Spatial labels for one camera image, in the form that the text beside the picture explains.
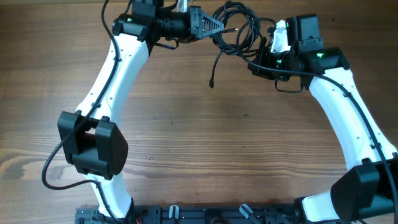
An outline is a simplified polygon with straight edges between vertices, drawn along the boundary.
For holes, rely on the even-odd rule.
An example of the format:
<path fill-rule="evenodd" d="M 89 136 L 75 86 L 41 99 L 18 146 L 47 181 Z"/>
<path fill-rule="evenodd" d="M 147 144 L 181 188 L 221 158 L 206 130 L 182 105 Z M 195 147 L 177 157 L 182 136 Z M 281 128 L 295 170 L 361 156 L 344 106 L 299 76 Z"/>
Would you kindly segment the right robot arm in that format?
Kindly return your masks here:
<path fill-rule="evenodd" d="M 296 200 L 297 221 L 350 223 L 397 213 L 397 149 L 367 109 L 343 52 L 324 47 L 317 15 L 284 19 L 268 33 L 271 43 L 249 62 L 250 71 L 275 82 L 298 76 L 324 110 L 347 168 L 326 192 Z"/>

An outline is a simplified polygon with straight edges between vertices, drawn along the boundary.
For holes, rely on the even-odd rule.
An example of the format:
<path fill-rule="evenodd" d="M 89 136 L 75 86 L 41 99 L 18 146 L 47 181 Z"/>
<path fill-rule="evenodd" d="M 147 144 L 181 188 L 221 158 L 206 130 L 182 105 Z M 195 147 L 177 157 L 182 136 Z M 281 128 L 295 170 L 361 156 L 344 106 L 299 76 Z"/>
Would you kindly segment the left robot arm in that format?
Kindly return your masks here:
<path fill-rule="evenodd" d="M 58 131 L 66 161 L 92 185 L 101 223 L 139 223 L 122 175 L 128 145 L 119 130 L 121 113 L 140 69 L 160 39 L 187 44 L 222 33 L 224 24 L 198 6 L 177 1 L 130 1 L 109 28 L 104 65 L 75 112 L 63 112 Z"/>

